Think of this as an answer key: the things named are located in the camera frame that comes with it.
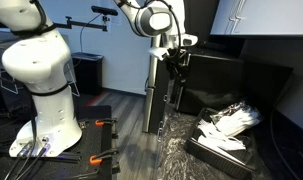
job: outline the cable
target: cable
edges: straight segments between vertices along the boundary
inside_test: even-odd
[[[66,177],[63,178],[64,180],[66,179],[93,179],[93,176],[97,177],[97,175],[99,174],[98,172],[92,172],[92,173],[87,173],[87,174],[80,174],[80,175],[76,175],[76,176],[71,176],[71,177]]]
[[[0,40],[0,44],[4,44],[4,43],[8,43],[8,42],[13,42],[13,41],[18,41],[18,40],[19,40],[19,38]]]
[[[21,102],[13,104],[9,109],[9,118],[19,117],[22,114],[25,114],[27,110],[30,110],[30,107],[22,104]]]
[[[148,82],[149,82],[149,77],[147,77],[147,79],[145,80],[145,84],[144,84],[144,92],[147,92],[148,91]]]
[[[19,171],[16,173],[16,176],[19,176],[21,171],[24,169],[25,165],[28,163],[33,151],[34,151],[34,147],[36,145],[36,138],[37,138],[37,128],[36,128],[36,121],[35,121],[35,115],[34,115],[34,111],[35,111],[35,107],[32,101],[32,96],[30,94],[30,101],[31,101],[31,127],[32,127],[32,134],[33,134],[33,141],[32,141],[32,149],[31,151],[28,152],[28,157],[25,160],[25,162],[23,163],[23,165],[21,166],[21,168],[19,169]]]
[[[136,6],[133,6],[133,5],[131,4],[131,2],[128,2],[127,0],[121,0],[121,2],[124,3],[125,5],[127,5],[127,6],[129,6],[129,7],[131,7],[131,8],[133,8],[133,9],[138,9],[138,10],[143,9],[143,8],[146,8],[151,2],[154,2],[154,1],[155,1],[155,0],[146,1],[146,2],[144,3],[143,6],[141,6],[141,7],[136,7]]]
[[[15,122],[17,122],[17,121],[20,121],[20,120],[22,120],[22,118],[17,118],[17,119],[15,119],[15,120],[13,120],[13,121],[10,121],[10,122],[8,122],[8,123],[6,123],[6,124],[0,126],[0,129],[1,129],[1,128],[4,128],[4,127],[6,127],[6,126],[8,126],[8,125],[10,125],[10,124],[13,124],[13,123],[15,123]]]
[[[31,0],[30,3],[35,4],[35,7],[38,9],[38,12],[40,14],[40,19],[41,19],[40,24],[35,31],[41,31],[46,26],[47,17],[45,15],[43,7],[41,6],[41,4],[38,0]]]
[[[9,172],[7,173],[7,175],[5,176],[4,180],[7,180],[10,178],[11,173],[14,171],[14,169],[17,167],[19,161],[21,160],[20,157],[17,157],[17,159],[15,160],[13,166],[10,168]]]
[[[20,175],[18,175],[18,177],[16,178],[16,180],[21,179],[25,175],[25,173],[27,173],[31,169],[31,167],[35,165],[35,163],[39,160],[39,158],[43,156],[43,154],[45,153],[45,151],[46,151],[46,147],[44,146],[41,149],[41,151],[39,152],[39,155],[35,158],[35,160],[30,164],[30,166],[27,167],[27,169],[25,171],[23,171]]]
[[[174,53],[173,56],[168,56],[168,57],[167,57],[167,58],[169,58],[169,59],[172,59],[172,58],[176,57],[176,56],[180,53],[180,50],[181,50],[181,31],[180,31],[180,27],[179,27],[179,22],[178,22],[177,16],[175,15],[175,13],[174,13],[173,10],[172,10],[172,6],[171,6],[171,5],[169,5],[166,1],[163,1],[163,0],[158,0],[158,1],[162,2],[163,4],[165,4],[165,5],[168,7],[169,11],[171,12],[171,14],[172,14],[172,16],[173,16],[173,18],[174,18],[174,21],[175,21],[175,24],[176,24],[177,30],[178,30],[178,38],[179,38],[179,41],[178,41],[178,49],[177,49],[177,51]]]
[[[300,178],[297,176],[297,174],[293,171],[293,169],[291,168],[291,166],[288,164],[288,162],[285,160],[283,154],[281,153],[276,141],[275,141],[275,137],[274,137],[274,131],[273,131],[273,116],[274,116],[274,112],[276,110],[276,106],[281,102],[281,100],[285,97],[285,95],[290,91],[290,89],[292,88],[292,84],[293,84],[293,76],[291,76],[291,84],[288,87],[288,89],[282,93],[282,95],[277,99],[277,101],[274,103],[274,106],[272,108],[271,114],[270,114],[270,132],[271,132],[271,139],[272,139],[272,143],[277,151],[277,153],[279,154],[282,162],[284,163],[284,165],[287,167],[287,169],[290,171],[290,173],[292,174],[292,176],[296,179],[296,180],[300,180]]]
[[[80,31],[80,50],[81,50],[81,53],[83,53],[83,45],[82,45],[82,32],[83,32],[83,29],[88,25],[90,24],[92,21],[94,21],[95,19],[97,19],[99,16],[101,16],[102,14],[100,13],[99,15],[95,16],[93,19],[91,19],[89,22],[87,22],[81,29]],[[77,62],[77,64],[75,64],[72,68],[69,68],[67,71],[64,72],[64,74],[66,74],[67,72],[71,71],[71,69],[74,69],[75,67],[77,67],[82,61],[82,57],[79,59],[79,61]]]

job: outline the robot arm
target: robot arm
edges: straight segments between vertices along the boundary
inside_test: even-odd
[[[26,144],[33,142],[32,156],[38,156],[49,144],[44,156],[56,157],[82,135],[63,71],[71,58],[68,45],[38,0],[0,0],[0,22],[21,38],[4,52],[2,64],[12,77],[26,85],[37,111],[36,138],[29,121],[12,143],[10,156],[18,156]]]
[[[185,34],[183,0],[151,0],[144,6],[139,6],[136,0],[114,2],[126,15],[135,34],[144,37],[163,34],[165,48],[192,46],[198,40],[196,36]]]

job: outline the gray floor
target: gray floor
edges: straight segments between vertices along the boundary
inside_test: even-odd
[[[92,104],[110,105],[112,117],[118,118],[117,148],[120,151],[118,160],[121,166],[121,173],[117,175],[118,180],[156,178],[156,135],[142,132],[144,101],[143,97],[103,92]]]

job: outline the black cabinet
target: black cabinet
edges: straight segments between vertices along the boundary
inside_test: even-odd
[[[94,96],[99,95],[102,91],[103,56],[73,53],[72,59],[79,92]]]

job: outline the black table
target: black table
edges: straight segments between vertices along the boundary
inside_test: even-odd
[[[85,122],[82,129],[82,137],[80,141],[69,148],[64,153],[66,155],[78,155],[81,157],[77,161],[66,161],[58,158],[43,158],[39,160],[35,166],[29,171],[24,179],[112,179],[112,158],[103,160],[100,165],[91,165],[90,157],[99,155],[101,152],[112,148],[112,125],[104,125],[102,127],[95,126],[97,119],[111,118],[110,106],[96,106],[80,108],[77,114],[79,122]],[[12,137],[18,131],[18,127],[25,122],[20,121],[10,126],[0,129],[0,145],[10,145]],[[15,159],[5,154],[6,150],[2,149],[0,153],[0,179],[4,179]]]

